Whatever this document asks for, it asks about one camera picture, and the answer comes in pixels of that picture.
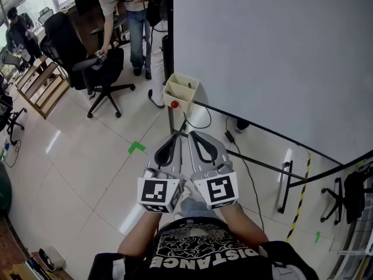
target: chair armrest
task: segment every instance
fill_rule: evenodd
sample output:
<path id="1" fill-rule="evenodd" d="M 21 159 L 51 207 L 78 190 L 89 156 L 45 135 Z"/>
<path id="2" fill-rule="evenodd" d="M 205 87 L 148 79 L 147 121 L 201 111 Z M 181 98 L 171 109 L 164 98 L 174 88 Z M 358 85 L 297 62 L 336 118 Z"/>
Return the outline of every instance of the chair armrest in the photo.
<path id="1" fill-rule="evenodd" d="M 91 68 L 93 65 L 96 65 L 96 64 L 98 64 L 98 58 L 84 60 L 82 62 L 78 62 L 77 64 L 75 64 L 72 67 L 72 70 L 74 72 L 76 72 L 76 71 L 83 71 L 83 70 L 85 70 L 87 68 Z"/>

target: hand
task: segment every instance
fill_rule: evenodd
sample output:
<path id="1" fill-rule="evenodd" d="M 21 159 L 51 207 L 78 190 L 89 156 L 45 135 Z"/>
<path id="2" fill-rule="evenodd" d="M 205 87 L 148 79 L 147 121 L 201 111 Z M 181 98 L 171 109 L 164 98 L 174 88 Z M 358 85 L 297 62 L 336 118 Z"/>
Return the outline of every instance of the hand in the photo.
<path id="1" fill-rule="evenodd" d="M 101 51 L 100 51 L 100 54 L 103 55 L 107 55 L 107 52 L 108 52 L 108 47 L 107 46 L 104 46 L 101 48 Z"/>

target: jeans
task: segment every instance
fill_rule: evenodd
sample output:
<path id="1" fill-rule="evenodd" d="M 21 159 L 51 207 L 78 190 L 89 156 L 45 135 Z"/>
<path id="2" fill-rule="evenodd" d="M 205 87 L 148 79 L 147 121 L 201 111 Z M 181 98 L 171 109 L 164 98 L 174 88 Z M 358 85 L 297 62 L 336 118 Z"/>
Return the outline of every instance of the jeans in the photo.
<path id="1" fill-rule="evenodd" d="M 150 25 L 146 20 L 146 9 L 138 12 L 127 11 L 127 24 L 130 34 L 131 64 L 134 68 L 142 68 L 144 65 L 142 40 L 145 27 L 146 56 L 145 70 L 150 72 Z"/>
<path id="2" fill-rule="evenodd" d="M 206 205 L 202 201 L 196 201 L 191 197 L 187 197 L 180 203 L 181 214 L 185 218 L 190 217 L 208 217 L 208 218 L 220 218 L 216 215 L 216 213 L 211 210 L 207 209 Z"/>

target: box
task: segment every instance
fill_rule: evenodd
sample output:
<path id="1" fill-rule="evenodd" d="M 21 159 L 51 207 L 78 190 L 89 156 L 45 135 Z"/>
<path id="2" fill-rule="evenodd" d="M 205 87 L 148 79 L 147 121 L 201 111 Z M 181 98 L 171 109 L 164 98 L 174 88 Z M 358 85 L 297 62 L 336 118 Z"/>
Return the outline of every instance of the box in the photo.
<path id="1" fill-rule="evenodd" d="M 181 193 L 180 180 L 138 178 L 138 204 L 145 211 L 172 213 Z"/>
<path id="2" fill-rule="evenodd" d="M 207 209 L 235 204 L 238 200 L 237 175 L 235 172 L 193 181 L 205 200 Z"/>
<path id="3" fill-rule="evenodd" d="M 198 86 L 198 80 L 173 73 L 163 90 L 165 105 L 188 113 L 192 110 Z M 173 101 L 178 103 L 177 107 L 171 105 Z"/>

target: wooden shelf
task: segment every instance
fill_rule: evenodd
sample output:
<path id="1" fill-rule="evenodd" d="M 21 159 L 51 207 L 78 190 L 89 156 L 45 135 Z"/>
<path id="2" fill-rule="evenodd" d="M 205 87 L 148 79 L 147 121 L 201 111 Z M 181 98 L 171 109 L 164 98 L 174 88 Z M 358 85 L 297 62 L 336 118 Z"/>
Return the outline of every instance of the wooden shelf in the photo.
<path id="1" fill-rule="evenodd" d="M 37 69 L 41 67 L 41 64 L 43 64 L 47 60 L 47 56 L 44 54 L 39 58 L 40 63 L 37 66 L 32 65 L 29 70 L 20 78 L 20 80 L 17 82 L 16 86 L 19 90 L 22 90 L 24 85 L 27 83 L 28 80 L 36 73 Z"/>
<path id="2" fill-rule="evenodd" d="M 68 77 L 63 69 L 56 63 L 51 62 L 41 75 L 34 76 L 36 70 L 46 62 L 47 56 L 42 55 L 37 66 L 31 66 L 29 70 L 16 82 L 19 94 L 44 118 L 46 119 L 62 95 L 69 89 Z M 57 77 L 49 82 L 47 87 L 42 87 L 48 82 L 48 78 L 58 70 Z"/>
<path id="3" fill-rule="evenodd" d="M 42 87 L 42 85 L 48 81 L 48 78 L 50 75 L 53 74 L 53 71 L 57 68 L 57 64 L 52 62 L 49 64 L 47 69 L 43 71 L 43 73 L 38 76 L 35 81 L 31 84 L 31 86 L 26 90 L 25 95 L 27 96 L 28 99 L 31 99 L 33 95 L 36 93 L 36 91 L 39 90 L 39 88 Z"/>

